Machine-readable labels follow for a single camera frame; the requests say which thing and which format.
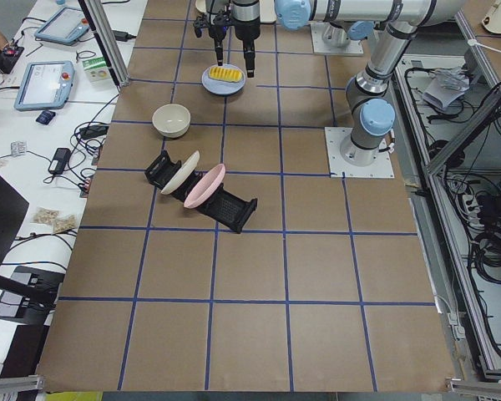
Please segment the cream plate in rack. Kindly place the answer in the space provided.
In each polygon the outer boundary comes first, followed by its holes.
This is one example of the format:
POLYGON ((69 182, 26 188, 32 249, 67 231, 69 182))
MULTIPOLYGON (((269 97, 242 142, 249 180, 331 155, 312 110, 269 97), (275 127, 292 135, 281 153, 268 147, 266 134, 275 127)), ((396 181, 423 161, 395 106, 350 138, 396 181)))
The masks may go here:
POLYGON ((195 170, 200 160, 200 152, 196 150, 176 171, 175 175, 160 191, 163 195, 170 195, 176 191, 181 185, 189 178, 191 173, 195 170))

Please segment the lower teach pendant tablet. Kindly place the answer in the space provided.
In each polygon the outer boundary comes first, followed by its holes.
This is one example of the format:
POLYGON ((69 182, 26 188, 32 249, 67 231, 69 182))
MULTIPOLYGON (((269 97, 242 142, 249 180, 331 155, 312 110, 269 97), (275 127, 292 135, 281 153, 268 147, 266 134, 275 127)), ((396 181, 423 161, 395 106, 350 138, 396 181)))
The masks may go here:
POLYGON ((61 109, 68 100, 75 69, 68 61, 29 63, 14 103, 15 110, 61 109))

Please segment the black power adapter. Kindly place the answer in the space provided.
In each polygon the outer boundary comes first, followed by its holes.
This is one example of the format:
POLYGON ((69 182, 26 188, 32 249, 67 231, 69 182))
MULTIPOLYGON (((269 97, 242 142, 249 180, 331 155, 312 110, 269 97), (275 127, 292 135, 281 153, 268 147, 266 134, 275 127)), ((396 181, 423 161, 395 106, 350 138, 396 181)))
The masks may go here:
POLYGON ((50 175, 61 175, 68 165, 72 151, 69 148, 57 148, 48 167, 50 175))

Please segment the upper teach pendant tablet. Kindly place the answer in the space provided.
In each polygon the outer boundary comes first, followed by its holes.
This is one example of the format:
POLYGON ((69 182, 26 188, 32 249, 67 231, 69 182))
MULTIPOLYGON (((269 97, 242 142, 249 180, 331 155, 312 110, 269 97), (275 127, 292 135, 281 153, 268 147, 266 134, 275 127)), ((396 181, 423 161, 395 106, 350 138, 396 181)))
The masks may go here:
POLYGON ((72 45, 89 30, 89 23, 80 8, 63 7, 34 34, 42 41, 72 45))

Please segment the black dish rack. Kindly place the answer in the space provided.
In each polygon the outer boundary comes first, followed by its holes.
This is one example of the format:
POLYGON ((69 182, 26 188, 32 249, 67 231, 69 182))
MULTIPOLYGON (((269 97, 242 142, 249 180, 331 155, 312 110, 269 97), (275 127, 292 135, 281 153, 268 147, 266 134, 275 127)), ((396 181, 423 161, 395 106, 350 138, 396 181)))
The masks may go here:
MULTIPOLYGON (((169 182, 176 171, 184 164, 184 161, 172 161, 169 153, 161 151, 159 156, 144 171, 147 181, 158 190, 169 182)), ((170 196, 181 201, 184 204, 186 196, 190 193, 197 182, 206 173, 200 173, 195 170, 189 178, 170 196)), ((223 181, 213 195, 201 206, 195 208, 199 213, 228 227, 235 233, 240 233, 244 225, 251 217, 251 214, 257 209, 258 200, 243 200, 225 190, 223 181)))

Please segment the cream ceramic bowl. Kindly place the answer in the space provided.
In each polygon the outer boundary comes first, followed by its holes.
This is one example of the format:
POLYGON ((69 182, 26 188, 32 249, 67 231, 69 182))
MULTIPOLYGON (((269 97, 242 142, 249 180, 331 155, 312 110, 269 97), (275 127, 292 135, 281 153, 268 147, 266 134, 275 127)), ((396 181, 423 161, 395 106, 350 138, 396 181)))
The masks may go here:
POLYGON ((164 137, 179 138, 190 127, 190 112, 180 104, 166 104, 155 110, 152 124, 164 137))

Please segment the green white carton box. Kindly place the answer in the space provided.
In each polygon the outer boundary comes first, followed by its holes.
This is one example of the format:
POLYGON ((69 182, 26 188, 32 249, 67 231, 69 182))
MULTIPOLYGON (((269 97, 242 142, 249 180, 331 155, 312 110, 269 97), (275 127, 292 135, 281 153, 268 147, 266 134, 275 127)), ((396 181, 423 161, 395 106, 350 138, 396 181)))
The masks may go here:
POLYGON ((109 68, 103 57, 85 59, 82 66, 85 76, 91 83, 111 78, 109 68))

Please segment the yellow ridged bread roll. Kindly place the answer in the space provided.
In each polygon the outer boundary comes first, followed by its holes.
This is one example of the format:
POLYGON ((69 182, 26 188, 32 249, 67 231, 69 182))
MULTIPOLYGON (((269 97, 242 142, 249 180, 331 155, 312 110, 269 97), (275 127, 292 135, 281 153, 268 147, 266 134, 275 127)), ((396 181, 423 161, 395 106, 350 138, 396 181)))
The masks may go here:
POLYGON ((209 68, 208 77, 214 81, 235 84, 243 79, 243 73, 237 68, 215 65, 209 68))

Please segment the pink plate in rack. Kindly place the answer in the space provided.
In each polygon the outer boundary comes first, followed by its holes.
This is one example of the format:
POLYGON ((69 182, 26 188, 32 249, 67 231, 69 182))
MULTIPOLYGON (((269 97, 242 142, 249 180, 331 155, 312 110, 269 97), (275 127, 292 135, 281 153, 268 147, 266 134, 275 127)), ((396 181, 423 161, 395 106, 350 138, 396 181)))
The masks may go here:
POLYGON ((225 177, 225 165, 220 163, 197 182, 184 201, 184 208, 194 209, 204 204, 219 188, 225 177))

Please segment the blue round plate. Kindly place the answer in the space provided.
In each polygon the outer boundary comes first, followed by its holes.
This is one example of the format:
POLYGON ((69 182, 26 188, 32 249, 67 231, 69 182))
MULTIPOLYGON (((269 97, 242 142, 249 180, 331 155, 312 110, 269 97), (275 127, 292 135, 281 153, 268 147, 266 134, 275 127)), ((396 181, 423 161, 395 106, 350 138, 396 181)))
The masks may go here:
POLYGON ((239 67, 229 63, 212 65, 203 72, 201 83, 212 94, 228 96, 245 86, 245 75, 239 67))

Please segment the aluminium frame post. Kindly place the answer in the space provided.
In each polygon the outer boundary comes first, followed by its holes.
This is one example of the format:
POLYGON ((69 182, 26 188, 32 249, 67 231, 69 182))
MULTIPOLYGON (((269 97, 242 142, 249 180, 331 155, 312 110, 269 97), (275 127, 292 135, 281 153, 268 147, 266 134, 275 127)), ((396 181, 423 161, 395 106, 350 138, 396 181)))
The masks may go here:
POLYGON ((130 81, 129 71, 119 50, 102 2, 99 0, 78 0, 78 4, 83 11, 83 15, 87 18, 114 84, 119 88, 128 86, 130 81))

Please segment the teach pendant tablet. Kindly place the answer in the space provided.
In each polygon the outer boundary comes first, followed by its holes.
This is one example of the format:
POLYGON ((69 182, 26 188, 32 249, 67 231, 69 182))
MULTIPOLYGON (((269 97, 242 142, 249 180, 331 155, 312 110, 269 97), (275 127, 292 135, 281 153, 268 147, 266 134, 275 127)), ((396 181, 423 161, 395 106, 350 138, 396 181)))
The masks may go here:
POLYGON ((61 109, 68 100, 75 69, 68 61, 29 63, 14 103, 15 110, 61 109))
POLYGON ((89 30, 89 23, 80 8, 63 7, 34 34, 42 41, 72 45, 89 30))

